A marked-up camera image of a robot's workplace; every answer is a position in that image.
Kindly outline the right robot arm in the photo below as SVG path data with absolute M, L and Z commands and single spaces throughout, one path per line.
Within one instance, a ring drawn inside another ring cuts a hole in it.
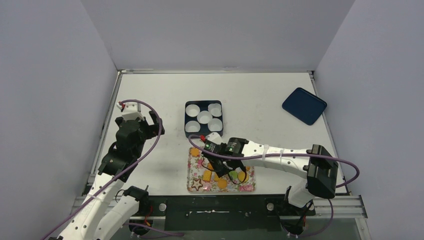
M 292 149 L 217 133 L 185 141 L 165 136 L 139 166 L 155 196 L 188 194 L 288 194 L 295 214 L 310 200 L 335 196 L 339 165 L 321 145 Z

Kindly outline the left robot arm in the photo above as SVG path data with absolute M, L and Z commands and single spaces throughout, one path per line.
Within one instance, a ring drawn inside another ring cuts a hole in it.
M 130 174 L 147 155 L 142 153 L 147 140 L 159 139 L 165 133 L 155 110 L 148 124 L 139 110 L 123 110 L 116 118 L 118 131 L 97 170 L 97 175 L 81 206 L 65 220 L 67 226 L 57 240 L 109 240 L 134 214 L 143 215 L 150 207 L 148 192 L 130 186 L 123 198 L 108 210 L 115 195 L 123 189 Z

